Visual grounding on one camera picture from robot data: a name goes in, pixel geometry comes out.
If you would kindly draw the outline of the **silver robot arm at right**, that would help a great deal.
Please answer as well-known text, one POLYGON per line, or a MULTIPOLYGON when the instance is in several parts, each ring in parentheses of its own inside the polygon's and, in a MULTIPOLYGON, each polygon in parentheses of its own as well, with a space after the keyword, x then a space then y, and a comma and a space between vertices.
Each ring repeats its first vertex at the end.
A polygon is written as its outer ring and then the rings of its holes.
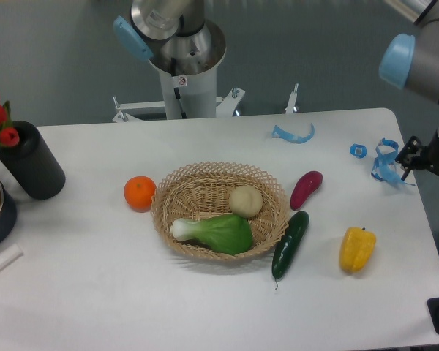
MULTIPOLYGON (((439 0, 386 4, 411 20, 419 34, 399 34, 391 41, 379 66, 380 78, 439 105, 439 0)), ((397 162, 406 173, 428 170, 439 176, 439 126, 427 146, 412 137, 397 162)))

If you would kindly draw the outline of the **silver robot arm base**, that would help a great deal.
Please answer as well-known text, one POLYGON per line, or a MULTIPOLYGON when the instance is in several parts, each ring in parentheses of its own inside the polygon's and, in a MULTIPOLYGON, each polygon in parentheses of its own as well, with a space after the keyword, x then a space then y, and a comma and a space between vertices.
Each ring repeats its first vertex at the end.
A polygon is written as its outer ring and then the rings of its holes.
POLYGON ((132 56, 170 75, 207 72, 226 53, 225 35, 206 19, 204 1, 134 1, 113 32, 132 56))

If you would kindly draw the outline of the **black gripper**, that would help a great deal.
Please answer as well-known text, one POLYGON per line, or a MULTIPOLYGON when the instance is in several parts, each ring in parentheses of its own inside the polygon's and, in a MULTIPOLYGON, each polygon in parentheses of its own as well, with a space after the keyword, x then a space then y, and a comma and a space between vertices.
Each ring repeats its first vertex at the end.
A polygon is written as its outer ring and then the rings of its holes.
POLYGON ((412 170, 428 170, 439 177, 439 137, 435 135, 430 144, 424 146, 421 141, 412 136, 396 157, 396 162, 402 167, 402 181, 412 170))

